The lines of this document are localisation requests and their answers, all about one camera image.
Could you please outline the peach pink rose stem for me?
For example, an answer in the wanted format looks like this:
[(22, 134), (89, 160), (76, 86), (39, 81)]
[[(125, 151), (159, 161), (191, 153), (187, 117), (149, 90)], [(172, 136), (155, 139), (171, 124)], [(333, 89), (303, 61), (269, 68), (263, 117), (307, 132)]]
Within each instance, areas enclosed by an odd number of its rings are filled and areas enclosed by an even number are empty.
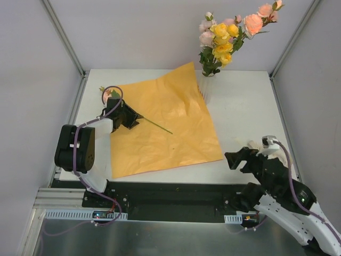
[[(111, 112), (114, 111), (114, 109), (112, 109), (112, 110), (110, 110), (110, 111), (107, 111), (107, 109), (106, 109), (107, 99), (108, 99), (109, 97), (123, 99), (123, 96), (122, 96), (122, 94), (119, 94), (119, 93), (117, 92), (117, 90), (120, 90), (120, 88), (117, 87), (117, 86), (108, 86), (108, 87), (103, 87), (103, 86), (102, 86), (102, 87), (99, 88), (99, 90), (100, 90), (101, 93), (102, 93), (101, 100), (102, 100), (102, 103), (103, 103), (103, 105), (104, 105), (104, 108), (102, 109), (102, 113), (101, 113), (100, 117), (105, 117), (105, 118), (107, 118), (107, 116), (108, 116)], [(169, 131), (168, 129), (166, 129), (166, 128), (160, 126), (160, 125), (158, 125), (157, 123), (155, 123), (155, 122), (153, 122), (153, 121), (147, 119), (146, 117), (144, 117), (144, 118), (142, 118), (142, 119), (144, 119), (145, 121), (147, 121), (147, 122), (149, 122), (149, 123), (155, 125), (156, 127), (160, 128), (160, 129), (162, 129), (162, 130), (164, 130), (164, 131), (166, 131), (166, 132), (168, 132), (168, 133), (170, 133), (170, 134), (173, 134), (173, 133), (172, 133), (171, 131)]]

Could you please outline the orange wrapping paper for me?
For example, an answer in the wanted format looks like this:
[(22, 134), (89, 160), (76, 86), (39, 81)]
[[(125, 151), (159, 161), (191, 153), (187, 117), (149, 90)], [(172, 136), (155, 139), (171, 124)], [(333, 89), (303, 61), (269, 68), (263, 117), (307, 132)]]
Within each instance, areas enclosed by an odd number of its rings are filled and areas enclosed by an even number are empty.
[(121, 89), (125, 103), (143, 118), (136, 127), (121, 126), (111, 134), (113, 178), (223, 158), (192, 62)]

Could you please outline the light pink rose stem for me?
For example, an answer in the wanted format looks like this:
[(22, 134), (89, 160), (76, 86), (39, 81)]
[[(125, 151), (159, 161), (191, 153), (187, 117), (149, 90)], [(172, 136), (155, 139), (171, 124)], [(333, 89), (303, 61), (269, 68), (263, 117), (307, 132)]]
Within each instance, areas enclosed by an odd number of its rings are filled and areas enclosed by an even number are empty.
[(206, 77), (213, 76), (215, 69), (215, 58), (212, 53), (214, 46), (214, 34), (210, 30), (211, 26), (215, 24), (216, 22), (213, 14), (211, 12), (207, 12), (204, 20), (199, 25), (199, 42), (201, 47), (199, 63), (202, 66), (202, 74)]

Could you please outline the yellow rose stem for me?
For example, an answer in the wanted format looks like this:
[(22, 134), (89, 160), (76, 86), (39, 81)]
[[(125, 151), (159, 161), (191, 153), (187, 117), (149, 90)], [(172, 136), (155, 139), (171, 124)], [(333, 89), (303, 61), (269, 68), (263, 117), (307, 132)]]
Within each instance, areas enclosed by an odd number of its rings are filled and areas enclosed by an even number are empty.
[(214, 34), (212, 53), (215, 58), (215, 75), (232, 61), (233, 43), (229, 42), (230, 35), (224, 23), (212, 25), (210, 30)]

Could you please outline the cream ribbon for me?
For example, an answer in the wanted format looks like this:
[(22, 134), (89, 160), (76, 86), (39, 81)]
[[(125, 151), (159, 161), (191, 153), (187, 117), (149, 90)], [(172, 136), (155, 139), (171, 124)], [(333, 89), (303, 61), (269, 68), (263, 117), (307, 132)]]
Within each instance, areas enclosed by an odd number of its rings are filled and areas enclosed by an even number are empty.
[[(277, 158), (285, 167), (288, 167), (288, 161), (291, 161), (291, 157), (289, 156), (289, 159), (287, 159), (285, 152), (283, 149), (275, 144), (275, 147), (273, 149), (266, 149), (263, 147), (262, 144), (255, 142), (254, 140), (248, 140), (247, 141), (247, 148), (246, 148), (246, 157), (248, 157), (249, 153), (256, 153), (256, 155), (262, 155), (266, 156), (268, 159), (275, 159)], [(236, 155), (231, 156), (231, 159), (229, 160), (229, 166), (238, 166), (241, 161), (245, 160), (245, 157), (243, 156), (245, 152), (243, 151), (243, 148), (236, 153)]]

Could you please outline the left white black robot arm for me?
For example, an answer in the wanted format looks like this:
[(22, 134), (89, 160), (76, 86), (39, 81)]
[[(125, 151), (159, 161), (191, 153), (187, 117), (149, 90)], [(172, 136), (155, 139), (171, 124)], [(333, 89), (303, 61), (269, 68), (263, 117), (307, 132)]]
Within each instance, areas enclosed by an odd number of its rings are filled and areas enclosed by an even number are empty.
[(121, 125), (132, 129), (143, 116), (125, 102), (115, 100), (106, 106), (100, 116), (79, 126), (65, 124), (61, 128), (54, 155), (57, 167), (72, 172), (94, 195), (100, 207), (112, 203), (112, 193), (106, 190), (107, 179), (99, 174), (95, 166), (96, 140), (110, 137)]

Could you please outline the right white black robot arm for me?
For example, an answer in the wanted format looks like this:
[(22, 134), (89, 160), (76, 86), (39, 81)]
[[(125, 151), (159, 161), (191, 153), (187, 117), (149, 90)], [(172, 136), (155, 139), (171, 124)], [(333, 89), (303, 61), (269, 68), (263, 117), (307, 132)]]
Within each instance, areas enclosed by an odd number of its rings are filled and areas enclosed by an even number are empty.
[(322, 212), (316, 196), (308, 186), (292, 179), (280, 159), (269, 157), (278, 150), (276, 145), (261, 151), (243, 147), (225, 153), (230, 169), (245, 162), (241, 172), (253, 174), (259, 182), (248, 183), (229, 201), (231, 207), (265, 214), (289, 232), (308, 255), (340, 255), (340, 233)]

